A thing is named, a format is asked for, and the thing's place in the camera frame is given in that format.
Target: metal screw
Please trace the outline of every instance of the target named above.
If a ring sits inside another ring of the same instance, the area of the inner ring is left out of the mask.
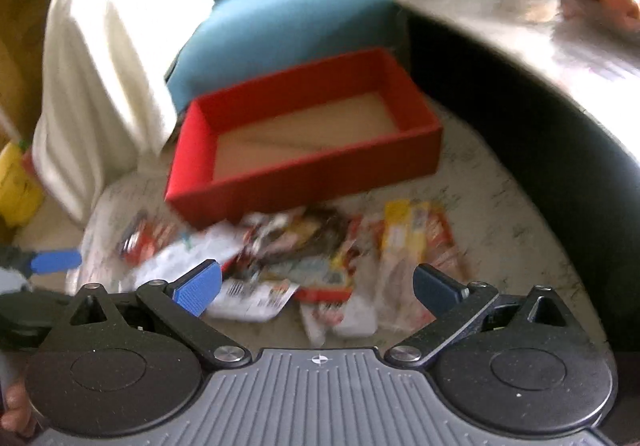
[[[213,352],[213,357],[225,363],[235,363],[244,358],[244,350],[235,345],[223,345]]]
[[[412,363],[422,357],[422,353],[415,347],[409,345],[399,345],[389,350],[389,355],[396,361],[402,363]]]

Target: round black disc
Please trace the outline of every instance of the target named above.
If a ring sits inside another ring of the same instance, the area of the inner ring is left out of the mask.
[[[202,374],[186,346],[160,334],[124,333],[128,339],[103,348],[33,356],[27,390],[52,428],[88,437],[132,434],[168,419],[193,397]]]
[[[493,430],[553,435],[591,424],[612,393],[611,371],[593,346],[545,327],[460,340],[436,362],[436,384],[453,407]]]

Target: candy wrapper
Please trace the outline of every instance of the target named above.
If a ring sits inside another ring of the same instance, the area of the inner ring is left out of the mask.
[[[208,259],[225,264],[242,249],[242,232],[220,222],[201,233],[178,239],[132,269],[121,281],[119,291],[135,291],[149,280],[173,282]]]
[[[289,280],[301,301],[346,301],[353,291],[350,220],[338,210],[310,207],[242,221],[244,249],[229,273],[253,281]]]
[[[323,346],[328,332],[342,338],[366,338],[378,330],[371,300],[359,293],[354,293],[346,302],[301,303],[300,314],[313,347]]]
[[[409,200],[387,203],[375,293],[381,327],[412,333],[434,320],[414,296],[414,269],[424,262],[459,282],[468,281],[468,272],[439,206]]]
[[[288,280],[244,282],[228,279],[206,310],[212,318],[263,322],[278,315],[298,286]]]
[[[118,243],[118,253],[130,266],[139,266],[171,244],[178,233],[173,222],[153,219],[139,211]]]

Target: cardboard bottom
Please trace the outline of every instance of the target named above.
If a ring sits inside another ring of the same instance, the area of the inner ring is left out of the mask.
[[[377,93],[327,102],[222,134],[213,179],[219,181],[398,132]]]

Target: yellow bottle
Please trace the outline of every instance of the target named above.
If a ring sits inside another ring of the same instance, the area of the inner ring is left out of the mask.
[[[8,143],[0,152],[0,215],[10,228],[24,226],[44,200],[40,185],[22,167],[22,151]]]

